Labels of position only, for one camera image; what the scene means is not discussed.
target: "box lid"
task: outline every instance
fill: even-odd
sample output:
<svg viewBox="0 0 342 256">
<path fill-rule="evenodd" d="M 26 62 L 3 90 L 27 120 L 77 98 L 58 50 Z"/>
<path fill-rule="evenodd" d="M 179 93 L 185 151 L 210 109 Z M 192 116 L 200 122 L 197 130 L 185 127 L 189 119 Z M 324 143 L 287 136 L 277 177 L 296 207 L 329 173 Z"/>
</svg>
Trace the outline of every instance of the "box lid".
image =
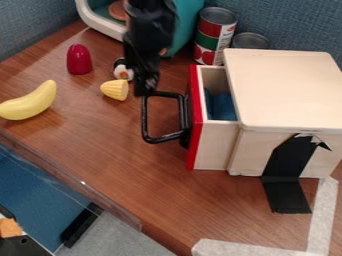
<svg viewBox="0 0 342 256">
<path fill-rule="evenodd" d="M 342 73 L 324 52 L 225 49 L 246 130 L 342 133 Z"/>
</svg>

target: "gray carpet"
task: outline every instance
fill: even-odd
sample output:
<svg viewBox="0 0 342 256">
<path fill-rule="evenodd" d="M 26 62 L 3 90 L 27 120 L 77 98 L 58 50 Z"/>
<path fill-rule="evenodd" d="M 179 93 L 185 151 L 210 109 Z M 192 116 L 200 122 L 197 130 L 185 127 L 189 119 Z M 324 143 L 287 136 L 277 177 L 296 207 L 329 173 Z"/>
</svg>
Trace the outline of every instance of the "gray carpet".
<svg viewBox="0 0 342 256">
<path fill-rule="evenodd" d="M 94 222 L 71 248 L 61 247 L 56 256 L 174 256 L 149 237 L 109 213 Z"/>
</svg>

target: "red cup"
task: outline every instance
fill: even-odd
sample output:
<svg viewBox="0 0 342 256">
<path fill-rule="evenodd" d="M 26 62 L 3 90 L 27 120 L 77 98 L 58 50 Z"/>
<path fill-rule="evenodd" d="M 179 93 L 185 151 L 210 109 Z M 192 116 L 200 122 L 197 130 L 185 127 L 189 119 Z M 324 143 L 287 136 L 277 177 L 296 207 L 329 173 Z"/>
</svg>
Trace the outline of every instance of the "red cup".
<svg viewBox="0 0 342 256">
<path fill-rule="evenodd" d="M 93 70 L 90 53 L 82 44 L 73 44 L 67 54 L 68 71 L 74 75 L 84 75 Z"/>
</svg>

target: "red drawer front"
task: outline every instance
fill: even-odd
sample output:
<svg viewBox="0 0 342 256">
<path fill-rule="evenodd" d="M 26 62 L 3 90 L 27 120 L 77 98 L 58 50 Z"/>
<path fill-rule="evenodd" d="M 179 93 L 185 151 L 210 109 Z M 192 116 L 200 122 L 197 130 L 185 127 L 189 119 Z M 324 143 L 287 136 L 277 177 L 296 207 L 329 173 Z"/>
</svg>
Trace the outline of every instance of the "red drawer front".
<svg viewBox="0 0 342 256">
<path fill-rule="evenodd" d="M 190 65 L 189 93 L 191 104 L 192 130 L 186 159 L 186 168 L 189 170 L 193 170 L 203 127 L 197 65 L 194 64 Z"/>
</svg>

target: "black and white toy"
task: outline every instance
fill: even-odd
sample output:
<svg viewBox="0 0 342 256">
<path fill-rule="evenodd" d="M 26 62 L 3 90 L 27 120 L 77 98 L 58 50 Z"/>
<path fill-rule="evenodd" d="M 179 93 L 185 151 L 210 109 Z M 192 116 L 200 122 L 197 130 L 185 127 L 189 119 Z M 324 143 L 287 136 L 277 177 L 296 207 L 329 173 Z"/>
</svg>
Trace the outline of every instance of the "black and white toy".
<svg viewBox="0 0 342 256">
<path fill-rule="evenodd" d="M 113 63 L 113 75 L 116 79 L 124 79 L 127 81 L 132 81 L 134 79 L 133 69 L 126 68 L 125 58 L 118 58 Z"/>
</svg>

